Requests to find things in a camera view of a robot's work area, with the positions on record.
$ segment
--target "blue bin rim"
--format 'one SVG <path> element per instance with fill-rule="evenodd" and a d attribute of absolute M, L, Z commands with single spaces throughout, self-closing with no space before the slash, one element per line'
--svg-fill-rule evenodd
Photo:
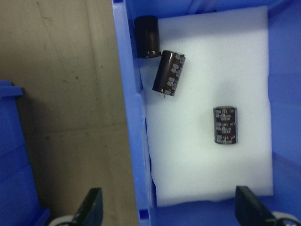
<path fill-rule="evenodd" d="M 0 80 L 0 99 L 3 97 L 22 96 L 22 87 L 14 86 L 10 81 Z"/>

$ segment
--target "beige floor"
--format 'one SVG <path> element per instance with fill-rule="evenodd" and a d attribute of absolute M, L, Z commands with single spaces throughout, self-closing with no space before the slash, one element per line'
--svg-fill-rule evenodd
<path fill-rule="evenodd" d="M 137 225 L 110 0 L 0 1 L 0 79 L 18 109 L 41 200 L 73 214 L 101 186 L 105 226 Z"/>

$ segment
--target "blue plastic bin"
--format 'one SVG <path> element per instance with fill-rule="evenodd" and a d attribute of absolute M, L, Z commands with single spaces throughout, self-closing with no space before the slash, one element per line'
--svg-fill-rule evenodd
<path fill-rule="evenodd" d="M 0 225 L 43 226 L 49 209 L 40 207 L 16 107 L 22 89 L 0 81 Z"/>
<path fill-rule="evenodd" d="M 148 153 L 145 100 L 134 38 L 134 19 L 269 7 L 269 99 L 272 116 L 274 196 L 271 211 L 301 219 L 301 0 L 112 0 L 141 226 L 239 225 L 234 199 L 157 208 Z"/>

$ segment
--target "electrolytic capacitor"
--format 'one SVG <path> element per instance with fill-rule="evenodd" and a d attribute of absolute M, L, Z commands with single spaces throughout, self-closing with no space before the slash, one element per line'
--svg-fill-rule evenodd
<path fill-rule="evenodd" d="M 158 18 L 155 16 L 141 16 L 134 20 L 134 24 L 138 57 L 160 56 Z"/>
<path fill-rule="evenodd" d="M 184 54 L 164 50 L 152 90 L 174 96 L 184 62 Z"/>
<path fill-rule="evenodd" d="M 213 109 L 214 141 L 218 144 L 235 144 L 238 142 L 237 108 L 220 106 Z"/>

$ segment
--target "blue bin wall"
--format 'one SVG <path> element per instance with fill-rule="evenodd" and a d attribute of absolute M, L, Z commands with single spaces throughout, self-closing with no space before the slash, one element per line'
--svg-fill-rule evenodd
<path fill-rule="evenodd" d="M 50 216 L 40 207 L 15 97 L 21 87 L 0 81 L 0 225 L 41 226 Z"/>
<path fill-rule="evenodd" d="M 272 210 L 301 219 L 301 1 L 300 0 L 112 0 L 137 216 L 141 226 L 239 225 L 234 200 L 190 202 L 156 208 L 145 124 L 144 91 L 133 20 L 210 13 L 235 8 L 269 7 L 269 99 L 272 117 L 274 196 L 262 197 Z"/>

